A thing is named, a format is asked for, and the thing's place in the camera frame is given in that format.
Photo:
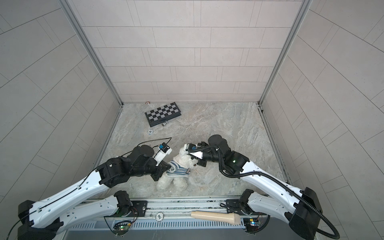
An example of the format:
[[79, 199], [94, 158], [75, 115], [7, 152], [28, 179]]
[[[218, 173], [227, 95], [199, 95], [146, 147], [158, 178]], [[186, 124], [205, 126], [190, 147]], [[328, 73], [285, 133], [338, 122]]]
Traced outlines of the blue white striped sweater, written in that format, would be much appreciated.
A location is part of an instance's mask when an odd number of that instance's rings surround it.
[[170, 161], [171, 168], [166, 171], [166, 175], [172, 178], [186, 178], [190, 175], [191, 168], [186, 168], [175, 161]]

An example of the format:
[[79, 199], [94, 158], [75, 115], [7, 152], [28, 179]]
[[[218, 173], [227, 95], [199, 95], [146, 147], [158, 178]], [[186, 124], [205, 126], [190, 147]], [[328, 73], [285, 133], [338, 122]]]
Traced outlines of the white teddy bear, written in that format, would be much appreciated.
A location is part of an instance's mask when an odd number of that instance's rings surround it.
[[190, 156], [187, 149], [187, 144], [185, 144], [179, 150], [179, 154], [168, 163], [171, 168], [164, 172], [158, 180], [157, 190], [165, 191], [171, 183], [173, 183], [178, 191], [185, 190], [188, 187], [191, 170], [197, 165], [198, 160]]

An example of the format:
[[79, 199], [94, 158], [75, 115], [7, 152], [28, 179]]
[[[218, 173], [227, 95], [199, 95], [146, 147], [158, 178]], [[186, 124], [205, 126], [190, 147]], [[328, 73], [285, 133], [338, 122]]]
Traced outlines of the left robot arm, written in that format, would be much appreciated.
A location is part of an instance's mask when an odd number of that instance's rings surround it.
[[21, 226], [19, 240], [52, 240], [56, 234], [83, 221], [97, 217], [138, 216], [129, 194], [118, 191], [98, 202], [82, 202], [116, 185], [127, 182], [131, 177], [149, 175], [158, 181], [171, 166], [164, 158], [172, 152], [165, 143], [158, 152], [148, 145], [135, 147], [127, 157], [119, 156], [107, 160], [92, 170], [84, 179], [61, 192], [38, 202], [24, 201], [18, 206]]

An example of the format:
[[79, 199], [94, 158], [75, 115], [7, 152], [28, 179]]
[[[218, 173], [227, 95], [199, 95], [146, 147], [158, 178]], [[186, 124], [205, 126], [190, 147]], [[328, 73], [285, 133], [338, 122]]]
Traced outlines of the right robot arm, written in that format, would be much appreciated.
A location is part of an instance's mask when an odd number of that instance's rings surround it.
[[267, 214], [287, 223], [301, 238], [313, 240], [323, 212], [315, 191], [304, 190], [287, 184], [268, 174], [248, 157], [231, 150], [227, 140], [213, 135], [208, 142], [187, 144], [186, 150], [200, 166], [207, 162], [219, 164], [220, 172], [228, 177], [241, 179], [267, 194], [262, 196], [251, 190], [243, 192], [242, 210]]

